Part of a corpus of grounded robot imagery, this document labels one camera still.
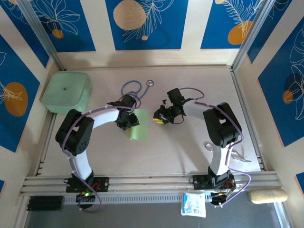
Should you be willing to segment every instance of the green square container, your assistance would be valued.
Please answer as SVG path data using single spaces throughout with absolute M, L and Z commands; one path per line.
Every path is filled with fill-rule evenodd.
M 83 112 L 91 92 L 89 75 L 60 71 L 52 76 L 41 102 L 53 113 L 67 114 L 71 109 Z

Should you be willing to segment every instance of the sponge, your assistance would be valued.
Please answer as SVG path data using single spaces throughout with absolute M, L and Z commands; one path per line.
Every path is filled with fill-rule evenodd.
M 249 191 L 249 198 L 255 204 L 280 203 L 287 200 L 287 193 L 281 188 L 255 189 Z
M 133 112 L 139 121 L 139 125 L 131 127 L 131 140 L 144 140 L 148 138 L 148 110 L 135 109 Z

